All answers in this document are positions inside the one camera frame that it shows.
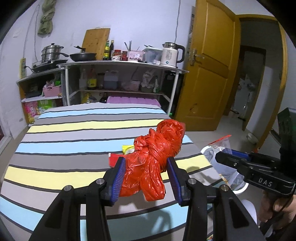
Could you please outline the person's right hand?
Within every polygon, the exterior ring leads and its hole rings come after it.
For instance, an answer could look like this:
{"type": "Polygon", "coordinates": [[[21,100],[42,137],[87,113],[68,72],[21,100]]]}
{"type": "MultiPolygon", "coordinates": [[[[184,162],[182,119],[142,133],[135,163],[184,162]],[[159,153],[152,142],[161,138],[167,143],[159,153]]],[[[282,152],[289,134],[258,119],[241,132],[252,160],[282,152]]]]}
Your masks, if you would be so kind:
{"type": "Polygon", "coordinates": [[[267,222],[276,212],[283,212],[282,218],[274,224],[274,229],[279,230],[289,223],[295,217],[295,195],[290,199],[279,198],[276,201],[271,201],[264,191],[264,196],[261,200],[261,206],[258,213],[258,219],[262,222],[267,222]]]}

